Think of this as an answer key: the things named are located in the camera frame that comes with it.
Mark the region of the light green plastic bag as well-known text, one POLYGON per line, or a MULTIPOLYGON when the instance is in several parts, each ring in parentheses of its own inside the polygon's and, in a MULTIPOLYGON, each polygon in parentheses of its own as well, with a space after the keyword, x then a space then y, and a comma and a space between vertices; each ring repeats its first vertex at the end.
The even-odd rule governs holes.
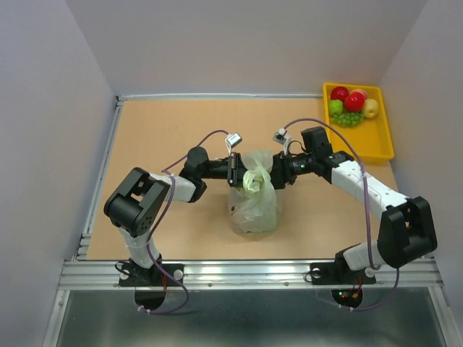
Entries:
POLYGON ((273 154, 255 150, 241 156, 242 185, 229 191, 229 218, 236 234, 268 234, 277 229, 282 199, 271 183, 273 154))

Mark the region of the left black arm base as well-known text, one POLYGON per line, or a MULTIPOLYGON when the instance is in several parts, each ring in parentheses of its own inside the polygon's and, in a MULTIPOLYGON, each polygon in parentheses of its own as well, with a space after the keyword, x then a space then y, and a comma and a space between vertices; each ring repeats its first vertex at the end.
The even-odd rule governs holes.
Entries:
POLYGON ((134 301, 139 312, 152 315, 172 314, 182 309, 190 299, 190 293, 183 283, 184 265, 180 263, 162 264, 162 259, 150 268, 137 265, 132 259, 114 264, 119 273, 118 286, 134 288, 134 301), (173 298, 169 289, 180 288, 184 299, 180 304, 168 304, 173 298))

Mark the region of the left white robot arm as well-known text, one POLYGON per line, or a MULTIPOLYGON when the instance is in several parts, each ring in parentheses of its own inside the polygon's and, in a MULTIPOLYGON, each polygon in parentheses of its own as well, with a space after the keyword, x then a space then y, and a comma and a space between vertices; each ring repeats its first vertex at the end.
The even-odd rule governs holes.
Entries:
POLYGON ((241 155, 211 160, 205 148, 191 148, 183 157, 184 166, 178 176, 151 174, 135 167, 107 199, 103 212, 124 237, 130 259, 137 265, 136 276, 146 285, 161 276, 160 259, 151 239, 156 216, 164 202, 198 201, 207 185, 206 179, 223 179, 231 187, 242 186, 246 172, 241 155))

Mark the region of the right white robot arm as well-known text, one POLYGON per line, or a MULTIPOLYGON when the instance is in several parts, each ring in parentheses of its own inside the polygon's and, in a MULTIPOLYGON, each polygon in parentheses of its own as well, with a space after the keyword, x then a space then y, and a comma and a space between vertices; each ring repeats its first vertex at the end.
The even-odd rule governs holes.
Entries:
POLYGON ((276 189, 292 185, 298 176, 316 174, 361 202, 367 215, 379 221, 377 240, 340 251, 333 274, 341 282, 355 278, 359 270, 388 265, 398 269, 435 251, 438 242, 430 204, 422 197, 410 198, 377 180, 344 151, 334 152, 323 127, 302 131, 303 150, 292 155, 292 138, 285 129, 273 136, 283 152, 273 157, 271 182, 276 189))

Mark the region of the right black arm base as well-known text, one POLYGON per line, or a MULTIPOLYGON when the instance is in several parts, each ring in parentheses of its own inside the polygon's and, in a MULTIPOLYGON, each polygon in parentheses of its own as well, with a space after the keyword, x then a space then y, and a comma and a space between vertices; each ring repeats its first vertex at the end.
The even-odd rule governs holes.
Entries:
POLYGON ((351 270, 342 252, 336 253, 333 261, 311 263, 304 280, 314 286, 335 286, 331 290, 334 302, 351 310, 361 305, 363 286, 376 284, 375 273, 368 275, 365 269, 351 270))

